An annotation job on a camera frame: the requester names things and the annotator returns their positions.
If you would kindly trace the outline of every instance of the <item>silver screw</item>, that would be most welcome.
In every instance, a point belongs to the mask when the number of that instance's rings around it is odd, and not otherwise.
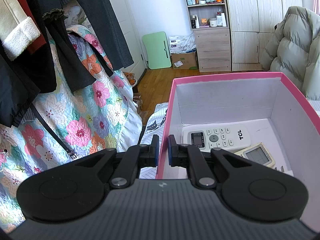
[[[199,179],[199,183],[202,186],[212,186],[215,183],[215,180],[212,178],[201,178]]]
[[[121,178],[121,177],[117,177],[117,178],[113,178],[111,180],[111,183],[115,186],[123,186],[127,183],[128,181],[125,178]]]

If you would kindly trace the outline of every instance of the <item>olive green down jacket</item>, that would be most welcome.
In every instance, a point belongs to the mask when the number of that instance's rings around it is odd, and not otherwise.
[[[265,71],[284,73],[308,100],[320,101],[320,16],[290,7],[260,63]]]

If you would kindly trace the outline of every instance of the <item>wooden floor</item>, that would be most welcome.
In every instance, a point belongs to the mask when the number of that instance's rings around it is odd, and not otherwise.
[[[199,70],[189,69],[148,69],[140,83],[138,90],[141,93],[143,101],[142,111],[148,111],[147,117],[144,118],[143,124],[145,125],[149,117],[154,113],[156,104],[169,101],[172,80],[180,77],[212,75],[230,72],[206,72],[200,73]]]

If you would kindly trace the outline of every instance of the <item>pink box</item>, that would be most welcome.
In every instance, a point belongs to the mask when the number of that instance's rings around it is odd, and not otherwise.
[[[232,73],[174,79],[157,179],[184,179],[184,168],[170,167],[167,141],[192,125],[246,125],[252,144],[264,143],[278,170],[292,171],[309,191],[302,221],[320,230],[320,118],[282,73]]]

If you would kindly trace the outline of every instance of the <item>white fleece cuff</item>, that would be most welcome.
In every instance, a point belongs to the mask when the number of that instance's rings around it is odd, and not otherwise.
[[[2,46],[8,58],[13,61],[39,36],[40,31],[36,24],[27,17],[10,32],[2,42]]]

